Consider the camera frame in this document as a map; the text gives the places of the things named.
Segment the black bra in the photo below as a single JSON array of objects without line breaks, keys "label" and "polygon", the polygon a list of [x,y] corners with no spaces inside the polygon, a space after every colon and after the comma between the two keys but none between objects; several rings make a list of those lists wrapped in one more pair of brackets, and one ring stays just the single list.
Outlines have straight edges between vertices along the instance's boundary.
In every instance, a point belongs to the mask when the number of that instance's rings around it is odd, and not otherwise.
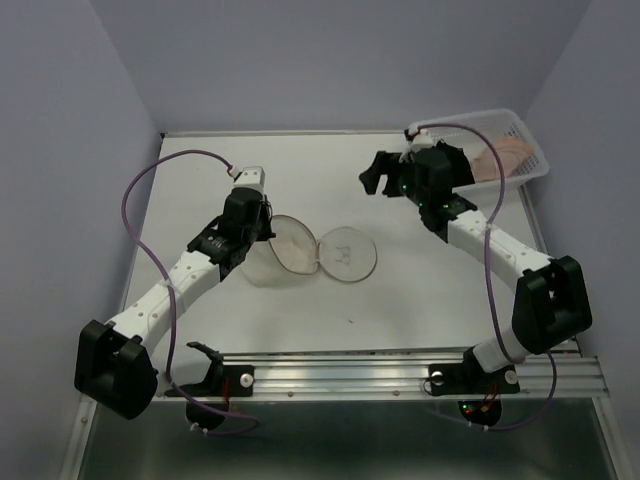
[{"label": "black bra", "polygon": [[470,161],[462,149],[449,145],[442,140],[437,142],[435,148],[445,155],[451,165],[454,188],[475,183]]}]

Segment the pink bra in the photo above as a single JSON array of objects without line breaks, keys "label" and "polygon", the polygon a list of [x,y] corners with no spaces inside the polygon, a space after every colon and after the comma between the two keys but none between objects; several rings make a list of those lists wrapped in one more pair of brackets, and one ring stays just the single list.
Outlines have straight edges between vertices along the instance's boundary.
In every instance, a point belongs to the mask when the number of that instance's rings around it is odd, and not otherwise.
[{"label": "pink bra", "polygon": [[[493,142],[493,147],[500,157],[505,177],[511,176],[520,165],[534,154],[534,147],[513,136],[501,136]],[[489,147],[470,161],[471,170],[476,183],[484,183],[500,179],[499,168],[495,156]]]}]

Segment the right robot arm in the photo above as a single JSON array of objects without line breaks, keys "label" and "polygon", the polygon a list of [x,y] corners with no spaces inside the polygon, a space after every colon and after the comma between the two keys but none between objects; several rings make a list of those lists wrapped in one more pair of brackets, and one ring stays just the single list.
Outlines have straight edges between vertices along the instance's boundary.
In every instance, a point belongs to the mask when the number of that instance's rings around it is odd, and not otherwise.
[{"label": "right robot arm", "polygon": [[463,384],[482,390],[496,371],[549,351],[588,330],[593,322],[580,264],[552,258],[494,226],[475,204],[455,193],[474,181],[464,153],[444,142],[409,153],[379,151],[359,180],[367,194],[405,197],[424,226],[485,267],[514,293],[510,324],[472,347],[460,366]]}]

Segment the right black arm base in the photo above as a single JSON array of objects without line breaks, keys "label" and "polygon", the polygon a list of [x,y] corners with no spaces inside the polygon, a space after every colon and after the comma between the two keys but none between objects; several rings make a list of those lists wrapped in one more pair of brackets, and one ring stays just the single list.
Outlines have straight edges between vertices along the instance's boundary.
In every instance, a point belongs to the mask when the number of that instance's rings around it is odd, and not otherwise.
[{"label": "right black arm base", "polygon": [[425,393],[435,397],[520,392],[513,364],[507,364],[495,372],[485,372],[471,348],[464,352],[458,362],[430,364],[422,388]]}]

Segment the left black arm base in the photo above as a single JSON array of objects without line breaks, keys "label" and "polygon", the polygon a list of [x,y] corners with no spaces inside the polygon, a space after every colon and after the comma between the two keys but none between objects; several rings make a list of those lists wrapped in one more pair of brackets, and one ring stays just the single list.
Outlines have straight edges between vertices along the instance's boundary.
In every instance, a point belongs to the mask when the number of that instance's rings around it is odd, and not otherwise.
[{"label": "left black arm base", "polygon": [[179,389],[192,397],[248,398],[253,396],[255,367],[226,361],[222,353],[197,341],[186,344],[189,354],[172,368]]}]

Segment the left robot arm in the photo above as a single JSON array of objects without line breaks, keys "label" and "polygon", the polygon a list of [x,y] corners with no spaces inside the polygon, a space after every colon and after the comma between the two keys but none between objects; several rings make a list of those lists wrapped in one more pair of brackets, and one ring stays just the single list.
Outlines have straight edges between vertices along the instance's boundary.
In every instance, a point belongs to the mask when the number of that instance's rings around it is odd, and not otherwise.
[{"label": "left robot arm", "polygon": [[264,189],[235,186],[222,214],[189,244],[170,271],[129,308],[80,332],[74,386],[126,419],[166,388],[151,356],[177,319],[220,284],[257,241],[273,237]]}]

